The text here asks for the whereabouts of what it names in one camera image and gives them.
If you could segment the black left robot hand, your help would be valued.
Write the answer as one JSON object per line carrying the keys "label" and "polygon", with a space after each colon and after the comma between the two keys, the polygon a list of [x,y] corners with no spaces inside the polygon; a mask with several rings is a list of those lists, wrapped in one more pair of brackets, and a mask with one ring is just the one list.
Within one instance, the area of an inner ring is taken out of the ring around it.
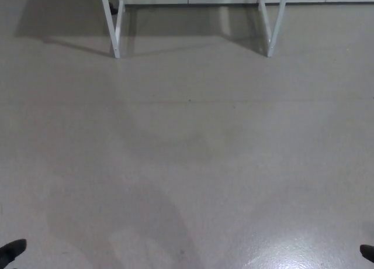
{"label": "black left robot hand", "polygon": [[19,239],[12,241],[1,247],[0,252],[0,267],[4,269],[11,262],[13,262],[18,256],[25,252],[27,248],[27,240]]}

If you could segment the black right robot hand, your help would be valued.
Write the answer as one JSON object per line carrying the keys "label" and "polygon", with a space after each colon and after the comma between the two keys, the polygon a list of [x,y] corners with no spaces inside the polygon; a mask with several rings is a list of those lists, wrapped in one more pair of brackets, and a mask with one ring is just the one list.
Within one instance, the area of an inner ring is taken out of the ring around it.
{"label": "black right robot hand", "polygon": [[359,251],[363,258],[369,260],[370,262],[374,263],[374,246],[368,244],[362,244],[359,247]]}

